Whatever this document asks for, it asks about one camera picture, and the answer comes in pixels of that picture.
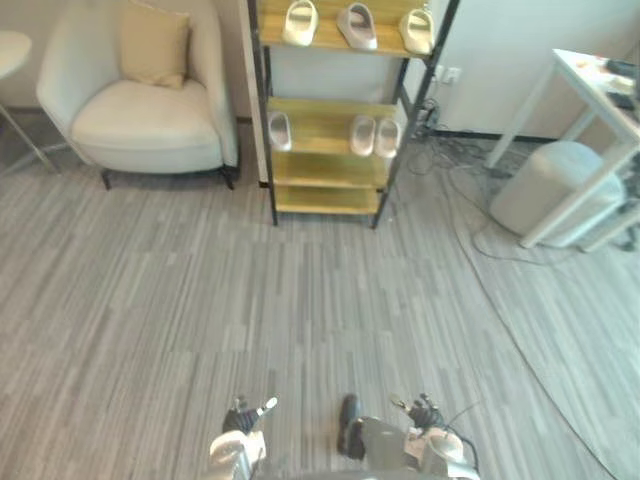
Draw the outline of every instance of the table leg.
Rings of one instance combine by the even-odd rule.
[[[531,248],[538,243],[542,237],[571,215],[609,175],[629,160],[637,149],[638,146],[635,143],[620,143],[608,149],[604,155],[602,168],[594,173],[578,190],[560,202],[560,205],[554,208],[520,241],[520,245],[525,248]]]
[[[574,141],[578,138],[582,132],[584,132],[591,122],[595,118],[596,114],[590,108],[587,108],[582,115],[578,117],[578,119],[569,127],[569,130],[565,132],[562,136],[562,140],[566,140],[568,142]]]
[[[533,113],[534,108],[537,106],[538,102],[542,98],[542,94],[547,88],[547,85],[549,84],[549,81],[551,80],[551,77],[553,77],[554,73],[555,73],[555,62],[553,63],[553,65],[547,68],[545,73],[538,80],[538,83],[533,88],[533,91],[529,94],[529,97],[524,102],[522,107],[520,107],[520,110],[516,114],[516,117],[513,119],[511,124],[507,127],[504,134],[500,137],[500,140],[498,141],[496,146],[493,148],[493,150],[489,154],[489,157],[485,162],[485,166],[487,168],[493,168],[494,165],[498,163],[498,160],[500,160],[500,157],[502,157],[504,152],[509,147],[509,144],[513,140],[513,137],[515,137],[518,134],[518,132],[522,129],[522,127],[526,123],[531,113]]]
[[[40,161],[53,173],[60,173],[60,171],[56,168],[56,166],[51,163],[51,160],[40,150],[29,138],[29,136],[25,133],[25,131],[18,125],[18,123],[13,119],[13,117],[9,114],[6,108],[0,104],[0,114],[11,124],[11,126],[18,132],[18,135],[24,140],[24,142],[31,147],[36,156],[40,159]]]
[[[597,237],[593,238],[585,245],[582,245],[580,247],[580,250],[582,250],[583,252],[593,252],[595,249],[600,248],[620,232],[626,230],[636,223],[640,223],[640,204],[636,205],[628,212],[618,216],[618,218],[616,218],[616,220],[612,222],[611,225],[598,232]]]

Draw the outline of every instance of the white table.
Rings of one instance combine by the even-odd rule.
[[[606,95],[607,91],[614,90],[611,85],[613,75],[604,69],[606,60],[566,50],[553,50],[553,58],[553,64],[540,78],[507,131],[489,154],[486,166],[491,168],[500,160],[513,138],[522,129],[535,106],[544,95],[549,81],[556,73],[561,74],[589,106],[589,109],[567,130],[562,139],[575,140],[578,138],[597,115],[611,128],[617,137],[617,141],[603,153],[604,164],[602,168],[595,172],[576,192],[564,199],[533,230],[522,238],[520,244],[525,248],[536,245],[544,235],[571,215],[609,175],[628,162],[636,152],[640,151],[640,126],[638,122],[629,114],[618,109]],[[598,238],[583,246],[583,249],[591,251],[597,248],[625,226],[633,224],[634,220],[640,220],[640,206],[627,212],[624,219],[606,231],[600,232]]]
[[[20,69],[29,58],[30,51],[31,40],[29,37],[18,32],[0,31],[0,80]],[[51,163],[51,160],[33,143],[2,104],[0,104],[0,115],[7,119],[18,132],[18,135],[33,149],[36,156],[49,170],[58,171]]]

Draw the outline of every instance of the power outlet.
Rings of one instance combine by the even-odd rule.
[[[441,82],[442,75],[444,75],[444,67],[442,65],[436,65],[435,81]]]
[[[462,75],[461,68],[450,67],[445,72],[444,77],[442,79],[442,83],[445,83],[447,85],[453,85],[455,83],[458,83],[458,80],[460,80],[460,75]]]

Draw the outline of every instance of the beige cushion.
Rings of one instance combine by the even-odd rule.
[[[188,14],[127,3],[120,35],[122,74],[148,85],[182,88],[188,40]]]

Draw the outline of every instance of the black metal frame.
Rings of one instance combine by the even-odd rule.
[[[251,29],[251,45],[253,49],[253,67],[256,75],[256,87],[260,103],[260,125],[262,126],[262,143],[267,164],[267,181],[269,183],[269,200],[271,202],[271,220],[278,226],[278,211],[276,210],[276,192],[273,185],[273,166],[271,164],[271,142],[269,141],[269,123],[267,120],[267,94],[271,93],[271,55],[269,47],[264,47],[265,70],[262,70],[262,48],[260,45],[260,24],[258,23],[258,0],[248,0],[249,26]]]
[[[258,0],[247,0],[249,6],[249,21],[251,27],[251,43],[253,47],[253,63],[256,75],[256,84],[258,88],[258,99],[260,103],[260,119],[262,125],[262,140],[264,143],[265,160],[267,164],[267,176],[269,196],[271,200],[271,216],[273,224],[278,225],[278,212],[276,209],[275,187],[273,184],[273,166],[271,163],[271,143],[269,141],[269,125],[267,120],[267,99],[273,94],[272,76],[271,76],[271,52],[269,46],[262,46],[260,43],[260,27],[258,22]],[[417,120],[420,114],[420,110],[427,97],[427,92],[431,86],[436,72],[436,66],[440,60],[442,49],[451,30],[453,19],[460,0],[449,0],[447,10],[445,12],[442,25],[440,26],[440,32],[438,39],[433,47],[431,54],[428,57],[424,57],[422,61],[426,66],[426,72],[422,77],[420,88],[414,102],[409,99],[406,89],[404,88],[404,80],[409,67],[410,58],[403,58],[398,71],[398,77],[394,86],[393,94],[391,96],[391,103],[396,104],[400,100],[402,107],[407,114],[407,125],[402,135],[402,141],[398,149],[398,154],[391,162],[389,169],[389,177],[386,187],[381,191],[380,200],[378,203],[378,210],[373,216],[371,228],[375,229],[380,222],[380,217],[384,212],[384,208],[389,199],[389,194],[393,188],[393,184],[398,175],[398,171],[403,163],[403,155],[406,152],[407,144],[411,140],[411,137],[416,131]]]
[[[440,27],[440,32],[438,34],[438,39],[431,51],[431,55],[429,57],[424,58],[423,62],[425,67],[427,67],[427,71],[422,77],[422,82],[420,83],[420,88],[418,89],[418,93],[413,102],[413,106],[409,108],[411,105],[411,100],[409,99],[409,95],[407,94],[404,86],[400,87],[399,97],[401,99],[402,107],[407,113],[407,125],[404,129],[404,134],[402,135],[402,141],[400,142],[400,148],[398,149],[398,153],[396,157],[393,159],[391,163],[391,169],[389,170],[389,178],[387,180],[387,187],[382,192],[382,196],[380,198],[380,203],[378,204],[378,211],[373,217],[373,222],[371,223],[371,228],[376,228],[378,223],[380,222],[380,217],[384,212],[384,207],[387,205],[387,200],[389,199],[389,194],[391,193],[391,189],[393,188],[393,184],[396,180],[398,172],[400,171],[400,167],[402,166],[403,155],[407,149],[407,145],[411,140],[411,137],[416,131],[417,128],[417,120],[418,115],[420,114],[420,110],[424,105],[424,101],[427,98],[427,92],[429,91],[429,87],[431,86],[431,81],[435,77],[436,67],[438,66],[438,61],[440,60],[440,55],[442,54],[442,49],[444,48],[444,44],[447,41],[447,37],[449,35],[449,31],[451,30],[451,26],[453,25],[453,19],[456,16],[456,12],[458,10],[458,5],[460,4],[460,0],[449,0],[449,4],[447,5],[447,11],[444,14],[444,19],[442,21],[442,26]]]

